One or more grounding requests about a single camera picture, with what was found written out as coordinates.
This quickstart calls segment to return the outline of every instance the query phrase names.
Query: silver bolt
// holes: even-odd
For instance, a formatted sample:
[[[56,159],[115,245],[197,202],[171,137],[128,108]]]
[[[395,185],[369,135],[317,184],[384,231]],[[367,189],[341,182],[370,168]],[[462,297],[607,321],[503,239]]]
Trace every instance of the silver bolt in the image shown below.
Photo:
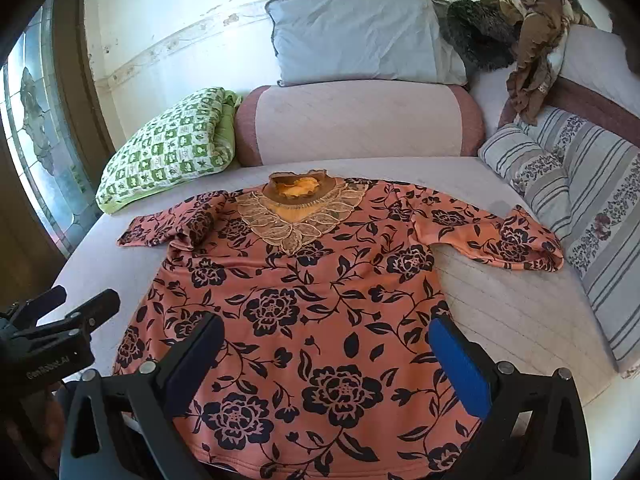
[[[153,361],[145,361],[140,365],[140,367],[138,368],[138,371],[141,374],[150,374],[155,369],[156,369],[156,363],[155,362],[153,362]]]
[[[572,377],[571,370],[569,370],[569,368],[558,368],[558,375],[565,381],[568,381]]]
[[[97,370],[95,370],[94,368],[89,368],[88,370],[82,372],[82,380],[88,383],[89,381],[93,381],[97,374]]]
[[[500,361],[498,363],[498,371],[504,375],[511,375],[516,371],[516,367],[508,361]]]

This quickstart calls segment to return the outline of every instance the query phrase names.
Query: black furry object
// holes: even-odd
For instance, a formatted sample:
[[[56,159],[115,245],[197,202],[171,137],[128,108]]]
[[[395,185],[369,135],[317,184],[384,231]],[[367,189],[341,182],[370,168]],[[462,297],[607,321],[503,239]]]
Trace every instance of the black furry object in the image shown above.
[[[467,75],[513,63],[511,46],[518,41],[519,27],[509,25],[497,6],[458,0],[449,5],[445,21],[445,39],[460,54]]]

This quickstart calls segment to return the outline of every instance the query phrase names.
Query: shirt sleeve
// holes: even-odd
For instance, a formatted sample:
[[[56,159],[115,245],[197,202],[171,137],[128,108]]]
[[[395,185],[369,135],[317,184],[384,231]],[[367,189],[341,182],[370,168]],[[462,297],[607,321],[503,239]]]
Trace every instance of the shirt sleeve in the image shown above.
[[[226,193],[215,191],[188,198],[153,215],[138,216],[118,238],[121,247],[169,244],[193,250],[206,238],[226,202]]]
[[[519,205],[502,219],[433,189],[396,187],[425,245],[450,244],[476,262],[505,269],[555,271],[564,263],[556,236]]]

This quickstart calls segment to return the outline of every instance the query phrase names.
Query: floral shirt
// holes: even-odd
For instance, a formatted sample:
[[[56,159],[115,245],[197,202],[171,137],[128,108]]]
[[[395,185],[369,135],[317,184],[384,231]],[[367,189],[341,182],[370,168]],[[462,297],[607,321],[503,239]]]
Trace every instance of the floral shirt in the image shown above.
[[[421,186],[343,182],[364,190],[361,201],[331,230],[303,236],[291,256],[239,212],[260,189],[210,192],[138,217],[118,241],[169,245],[115,373],[161,359],[204,312],[225,321],[215,368],[174,419],[202,462],[290,480],[447,470],[479,421],[429,346],[431,317],[449,313],[430,244],[505,269],[562,265],[554,235],[519,206],[503,220]]]

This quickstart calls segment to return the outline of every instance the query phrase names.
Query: gray striped fabric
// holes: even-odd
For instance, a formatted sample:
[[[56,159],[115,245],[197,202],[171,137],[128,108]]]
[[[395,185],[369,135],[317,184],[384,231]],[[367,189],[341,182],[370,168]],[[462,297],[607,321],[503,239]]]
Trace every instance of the gray striped fabric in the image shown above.
[[[517,177],[532,173],[526,166],[533,156],[527,154],[535,147],[525,147],[527,140],[521,136],[537,146],[533,156],[551,156],[558,163],[525,178],[524,184]],[[489,139],[479,156],[517,191],[524,190],[538,219],[560,239],[619,370],[624,373],[638,365],[640,150],[583,118],[545,107],[537,126],[517,118]]]

